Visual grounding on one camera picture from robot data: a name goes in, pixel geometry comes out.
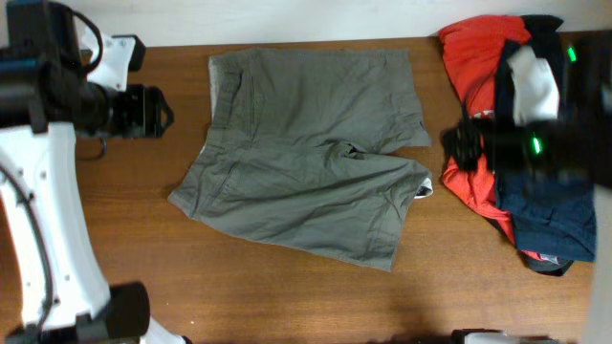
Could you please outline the grey cargo shorts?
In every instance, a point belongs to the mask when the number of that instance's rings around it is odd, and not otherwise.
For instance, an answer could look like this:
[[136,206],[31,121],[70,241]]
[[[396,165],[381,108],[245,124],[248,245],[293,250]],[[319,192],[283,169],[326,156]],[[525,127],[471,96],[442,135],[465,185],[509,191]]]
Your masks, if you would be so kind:
[[391,270],[430,171],[405,49],[248,49],[208,63],[206,142],[169,200],[233,237]]

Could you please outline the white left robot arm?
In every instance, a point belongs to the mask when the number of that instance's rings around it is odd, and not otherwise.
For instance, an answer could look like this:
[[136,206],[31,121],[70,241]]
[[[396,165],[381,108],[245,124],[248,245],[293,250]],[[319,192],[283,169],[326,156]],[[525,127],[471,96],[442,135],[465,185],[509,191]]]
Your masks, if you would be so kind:
[[10,343],[179,343],[151,315],[141,282],[110,285],[78,191],[78,138],[157,139],[174,115],[156,87],[131,84],[145,46],[104,35],[56,1],[10,1],[1,51],[1,202],[22,289]]

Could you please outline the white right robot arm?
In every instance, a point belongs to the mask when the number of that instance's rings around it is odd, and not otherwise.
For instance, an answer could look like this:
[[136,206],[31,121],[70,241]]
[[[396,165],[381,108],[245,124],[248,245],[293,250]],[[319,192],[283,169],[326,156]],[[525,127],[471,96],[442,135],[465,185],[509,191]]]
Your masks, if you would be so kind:
[[442,137],[465,172],[495,176],[514,245],[596,266],[583,339],[611,339],[611,34],[569,45],[540,34],[504,54],[493,118],[463,117]]

